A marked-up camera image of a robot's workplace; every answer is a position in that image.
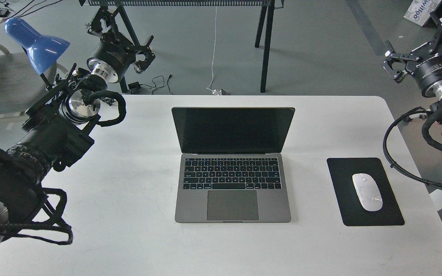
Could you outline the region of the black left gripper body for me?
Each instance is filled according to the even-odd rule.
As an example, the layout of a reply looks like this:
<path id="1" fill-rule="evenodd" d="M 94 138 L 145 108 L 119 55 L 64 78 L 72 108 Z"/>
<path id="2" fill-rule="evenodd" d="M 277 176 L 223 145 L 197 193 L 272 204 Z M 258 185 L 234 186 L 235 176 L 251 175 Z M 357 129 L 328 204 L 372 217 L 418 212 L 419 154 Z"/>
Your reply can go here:
<path id="1" fill-rule="evenodd" d="M 122 33 L 104 33 L 99 44 L 87 60 L 91 73 L 108 83 L 118 83 L 129 66 L 135 62 L 133 44 Z"/>

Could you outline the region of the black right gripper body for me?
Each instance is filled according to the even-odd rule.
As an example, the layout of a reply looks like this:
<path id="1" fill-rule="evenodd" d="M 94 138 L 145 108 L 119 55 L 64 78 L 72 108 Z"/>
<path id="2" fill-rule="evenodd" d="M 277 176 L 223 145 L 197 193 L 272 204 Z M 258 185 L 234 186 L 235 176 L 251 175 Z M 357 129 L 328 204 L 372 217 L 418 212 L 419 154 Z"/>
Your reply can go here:
<path id="1" fill-rule="evenodd" d="M 412 75 L 423 97 L 434 97 L 432 86 L 442 81 L 442 44 L 429 53 L 429 44 L 425 43 L 412 52 L 419 61 L 408 61 L 405 71 Z"/>

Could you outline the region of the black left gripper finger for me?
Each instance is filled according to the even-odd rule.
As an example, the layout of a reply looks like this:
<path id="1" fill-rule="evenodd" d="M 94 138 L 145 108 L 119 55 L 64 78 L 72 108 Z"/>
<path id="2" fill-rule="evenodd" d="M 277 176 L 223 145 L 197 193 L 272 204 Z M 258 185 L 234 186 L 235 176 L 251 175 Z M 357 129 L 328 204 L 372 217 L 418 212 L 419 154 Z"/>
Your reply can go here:
<path id="1" fill-rule="evenodd" d="M 118 31 L 115 17 L 124 11 L 123 7 L 116 7 L 114 12 L 108 7 L 100 7 L 92 21 L 87 24 L 87 33 L 99 37 L 106 43 L 121 43 L 123 35 Z"/>
<path id="2" fill-rule="evenodd" d="M 134 59 L 134 61 L 132 63 L 133 68 L 137 74 L 143 73 L 150 66 L 150 64 L 154 61 L 154 59 L 156 57 L 150 47 L 150 44 L 152 43 L 153 39 L 154 39 L 154 36 L 149 36 L 145 45 L 141 45 L 140 43 L 136 43 L 136 44 L 133 44 L 133 45 L 127 47 L 127 52 L 131 53 L 131 54 L 133 53 L 134 58 L 136 58 L 136 56 L 144 57 L 143 60 L 140 60 L 140 59 L 135 60 Z"/>

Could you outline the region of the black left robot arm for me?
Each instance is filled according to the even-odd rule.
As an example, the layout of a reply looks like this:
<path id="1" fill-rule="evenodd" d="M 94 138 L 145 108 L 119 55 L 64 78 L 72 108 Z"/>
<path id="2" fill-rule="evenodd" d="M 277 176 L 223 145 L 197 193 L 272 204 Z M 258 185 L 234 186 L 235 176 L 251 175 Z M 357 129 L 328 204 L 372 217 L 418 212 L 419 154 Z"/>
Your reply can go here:
<path id="1" fill-rule="evenodd" d="M 87 60 L 88 69 L 73 66 L 47 94 L 27 111 L 23 124 L 27 134 L 7 150 L 0 149 L 0 243 L 23 237 L 22 230 L 56 231 L 65 241 L 38 237 L 48 243 L 70 245 L 73 233 L 63 220 L 66 192 L 43 187 L 42 180 L 53 169 L 63 171 L 75 164 L 94 144 L 95 126 L 119 124 L 126 116 L 121 93 L 109 91 L 119 83 L 122 93 L 133 93 L 137 83 L 126 85 L 130 66 L 140 74 L 154 61 L 150 36 L 141 45 L 120 0 L 90 1 L 99 7 L 87 32 L 99 37 Z"/>

